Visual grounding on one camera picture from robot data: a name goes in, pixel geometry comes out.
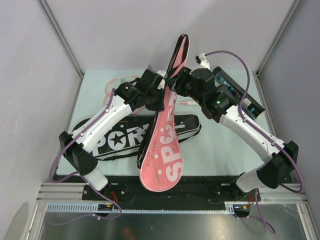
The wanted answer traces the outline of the red white badminton racket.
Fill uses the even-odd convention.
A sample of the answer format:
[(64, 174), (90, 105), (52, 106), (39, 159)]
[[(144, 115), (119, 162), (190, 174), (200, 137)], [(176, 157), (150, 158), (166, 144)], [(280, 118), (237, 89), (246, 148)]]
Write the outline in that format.
[(119, 76), (115, 77), (112, 80), (110, 80), (106, 86), (105, 86), (105, 100), (107, 100), (111, 96), (111, 91), (112, 88), (116, 88), (119, 84), (124, 83), (124, 82), (131, 82), (138, 78), (137, 75), (124, 75), (124, 76)]

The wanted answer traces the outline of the pink SPORT racket bag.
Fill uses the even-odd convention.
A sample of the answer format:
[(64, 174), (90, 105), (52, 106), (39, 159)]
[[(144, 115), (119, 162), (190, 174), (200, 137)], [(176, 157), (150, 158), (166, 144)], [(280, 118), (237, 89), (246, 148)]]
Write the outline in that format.
[(172, 189), (181, 179), (183, 157), (175, 130), (175, 104), (177, 93), (171, 90), (169, 81), (186, 64), (189, 52), (189, 37), (178, 37), (165, 78), (164, 110), (155, 114), (150, 129), (148, 147), (142, 154), (139, 179), (145, 189), (160, 193)]

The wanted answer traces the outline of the black SPORT racket bag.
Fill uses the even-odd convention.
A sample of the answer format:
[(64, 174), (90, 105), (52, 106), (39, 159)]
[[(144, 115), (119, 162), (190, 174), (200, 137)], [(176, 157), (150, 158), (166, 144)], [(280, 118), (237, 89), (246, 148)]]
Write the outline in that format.
[[(90, 152), (101, 161), (113, 161), (136, 156), (153, 115), (128, 115), (109, 130)], [(174, 129), (179, 143), (196, 136), (202, 125), (195, 114), (174, 116)]]

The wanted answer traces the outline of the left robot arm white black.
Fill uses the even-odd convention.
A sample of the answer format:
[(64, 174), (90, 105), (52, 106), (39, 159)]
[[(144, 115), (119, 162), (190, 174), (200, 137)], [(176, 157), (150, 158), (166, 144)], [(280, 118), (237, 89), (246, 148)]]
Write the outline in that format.
[(167, 72), (146, 69), (141, 77), (125, 81), (112, 89), (109, 102), (84, 125), (72, 133), (59, 136), (60, 156), (66, 158), (93, 187), (93, 194), (100, 200), (110, 196), (108, 179), (98, 167), (98, 159), (91, 155), (95, 145), (120, 120), (136, 109), (145, 107), (151, 111), (164, 110), (164, 94)]

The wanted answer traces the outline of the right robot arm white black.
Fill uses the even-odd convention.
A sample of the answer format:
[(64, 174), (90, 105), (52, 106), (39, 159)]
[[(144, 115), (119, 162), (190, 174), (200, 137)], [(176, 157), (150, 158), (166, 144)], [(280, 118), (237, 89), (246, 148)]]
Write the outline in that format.
[(237, 134), (264, 162), (242, 173), (230, 188), (231, 196), (242, 201), (251, 190), (266, 186), (276, 189), (294, 170), (299, 147), (269, 134), (250, 116), (239, 109), (236, 98), (223, 83), (217, 83), (207, 68), (191, 70), (183, 67), (176, 75), (167, 76), (169, 88), (179, 96), (190, 97), (201, 107), (202, 113)]

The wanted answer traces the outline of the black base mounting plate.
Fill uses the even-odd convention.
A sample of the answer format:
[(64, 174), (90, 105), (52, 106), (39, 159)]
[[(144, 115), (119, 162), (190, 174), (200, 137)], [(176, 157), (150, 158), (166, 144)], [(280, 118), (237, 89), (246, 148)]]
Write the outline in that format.
[(204, 197), (213, 199), (216, 202), (223, 202), (240, 200), (247, 197), (247, 195), (247, 193), (236, 189), (236, 187), (230, 184), (179, 183), (169, 190), (155, 192), (147, 190), (140, 183), (109, 183), (99, 192), (96, 192), (89, 186), (85, 186), (83, 188), (82, 199), (98, 201), (104, 197), (108, 197), (116, 202), (126, 202), (137, 197)]

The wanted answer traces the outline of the aluminium frame rail right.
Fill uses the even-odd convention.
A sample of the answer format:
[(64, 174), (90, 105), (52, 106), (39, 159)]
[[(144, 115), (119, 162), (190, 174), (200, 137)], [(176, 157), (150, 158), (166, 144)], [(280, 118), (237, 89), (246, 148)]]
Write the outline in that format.
[(280, 27), (278, 28), (270, 46), (267, 49), (264, 57), (262, 58), (261, 63), (259, 64), (255, 73), (259, 76), (262, 74), (264, 69), (266, 68), (267, 64), (271, 60), (272, 56), (274, 55), (275, 51), (277, 50), (278, 45), (280, 44), (282, 38), (284, 37), (285, 33), (289, 29), (291, 23), (293, 22), (294, 18), (296, 17), (297, 13), (299, 12), (301, 6), (303, 5), (304, 0), (294, 0), (286, 13)]

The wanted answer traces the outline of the aluminium frame rail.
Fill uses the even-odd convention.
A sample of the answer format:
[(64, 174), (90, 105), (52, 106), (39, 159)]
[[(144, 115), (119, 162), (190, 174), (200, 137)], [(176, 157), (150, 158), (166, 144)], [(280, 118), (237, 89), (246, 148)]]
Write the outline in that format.
[(84, 77), (84, 71), (82, 70), (79, 61), (77, 60), (65, 34), (63, 33), (63, 30), (55, 17), (55, 14), (53, 10), (51, 9), (49, 3), (47, 0), (37, 0), (37, 3), (42, 10), (44, 16), (46, 17), (50, 27), (52, 28), (55, 36), (57, 37), (59, 43), (62, 46), (62, 49), (66, 53), (72, 67), (74, 68), (75, 72), (79, 76), (79, 78), (82, 80)]
[(293, 22), (294, 18), (296, 17), (297, 13), (299, 12), (301, 6), (303, 5), (304, 0), (294, 0), (286, 13), (280, 27), (278, 28), (270, 46), (267, 49), (264, 57), (262, 58), (261, 63), (259, 64), (255, 73), (259, 76), (262, 74), (264, 69), (266, 68), (267, 64), (271, 60), (272, 56), (274, 55), (275, 51), (277, 50), (278, 45), (280, 44), (282, 38), (284, 37), (285, 33), (289, 29), (291, 23)]

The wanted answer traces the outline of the aluminium frame rail left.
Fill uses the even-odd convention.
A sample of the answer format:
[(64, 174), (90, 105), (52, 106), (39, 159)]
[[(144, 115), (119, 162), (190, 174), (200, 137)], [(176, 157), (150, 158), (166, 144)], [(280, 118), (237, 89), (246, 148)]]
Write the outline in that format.
[(55, 36), (57, 37), (59, 43), (62, 46), (62, 49), (66, 53), (72, 67), (74, 68), (75, 72), (79, 76), (79, 78), (82, 80), (84, 77), (84, 71), (82, 70), (79, 61), (77, 60), (65, 34), (63, 33), (63, 30), (55, 17), (55, 14), (53, 10), (51, 9), (49, 3), (47, 0), (37, 0), (37, 3), (42, 10), (44, 16), (46, 17), (50, 27), (52, 28)]

